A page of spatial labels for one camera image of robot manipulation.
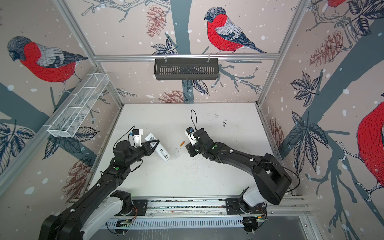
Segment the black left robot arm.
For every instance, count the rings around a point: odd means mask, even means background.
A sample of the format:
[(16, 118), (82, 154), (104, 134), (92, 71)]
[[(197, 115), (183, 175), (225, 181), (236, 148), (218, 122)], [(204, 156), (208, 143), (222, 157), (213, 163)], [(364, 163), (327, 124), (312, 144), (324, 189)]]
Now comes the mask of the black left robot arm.
[(131, 165), (143, 160), (143, 157), (154, 153), (159, 140), (142, 143), (140, 147), (133, 147), (129, 141), (119, 142), (113, 149), (114, 157), (110, 165), (103, 171), (100, 179), (84, 196), (58, 216), (50, 215), (42, 223), (39, 234), (40, 240), (86, 240), (96, 232), (101, 225), (110, 218), (99, 219), (95, 229), (91, 230), (91, 216), (97, 216), (97, 210), (108, 197), (117, 200), (120, 210), (131, 211), (131, 195), (116, 189), (132, 172)]

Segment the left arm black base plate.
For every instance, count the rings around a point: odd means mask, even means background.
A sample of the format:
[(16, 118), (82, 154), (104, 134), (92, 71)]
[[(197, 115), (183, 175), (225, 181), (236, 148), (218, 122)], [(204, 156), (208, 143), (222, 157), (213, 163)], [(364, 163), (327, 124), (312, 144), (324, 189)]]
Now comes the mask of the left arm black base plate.
[(148, 200), (124, 200), (122, 210), (119, 216), (145, 216), (148, 206)]

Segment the white remote control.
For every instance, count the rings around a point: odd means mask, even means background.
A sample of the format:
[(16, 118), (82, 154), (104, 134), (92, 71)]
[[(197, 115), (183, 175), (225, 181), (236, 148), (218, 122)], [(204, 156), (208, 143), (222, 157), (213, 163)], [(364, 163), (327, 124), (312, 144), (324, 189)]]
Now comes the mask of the white remote control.
[(145, 140), (146, 141), (152, 141), (151, 142), (151, 147), (152, 148), (155, 148), (155, 152), (159, 155), (159, 157), (164, 161), (164, 162), (167, 162), (171, 155), (167, 152), (167, 150), (163, 147), (163, 145), (161, 143), (155, 143), (153, 141), (157, 140), (157, 138), (152, 134), (152, 133), (149, 133), (146, 137), (145, 137)]

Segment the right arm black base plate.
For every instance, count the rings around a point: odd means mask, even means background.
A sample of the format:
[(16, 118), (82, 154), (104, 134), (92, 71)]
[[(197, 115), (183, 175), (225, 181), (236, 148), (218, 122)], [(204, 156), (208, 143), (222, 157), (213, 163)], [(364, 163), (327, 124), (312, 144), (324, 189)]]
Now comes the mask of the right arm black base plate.
[(238, 198), (225, 199), (225, 208), (228, 215), (265, 215), (267, 213), (267, 205), (260, 203), (251, 207), (244, 200)]

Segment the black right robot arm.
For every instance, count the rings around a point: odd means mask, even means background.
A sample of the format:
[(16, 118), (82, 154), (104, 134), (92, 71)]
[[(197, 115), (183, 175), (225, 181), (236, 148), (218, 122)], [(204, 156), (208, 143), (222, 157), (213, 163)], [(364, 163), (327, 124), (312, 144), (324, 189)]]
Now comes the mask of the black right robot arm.
[(280, 165), (273, 155), (255, 156), (237, 151), (224, 143), (214, 142), (203, 128), (196, 131), (189, 127), (185, 134), (190, 140), (186, 145), (190, 157), (200, 154), (205, 159), (233, 166), (254, 178), (257, 191), (242, 195), (249, 206), (263, 202), (278, 206), (289, 191), (292, 183), (289, 169)]

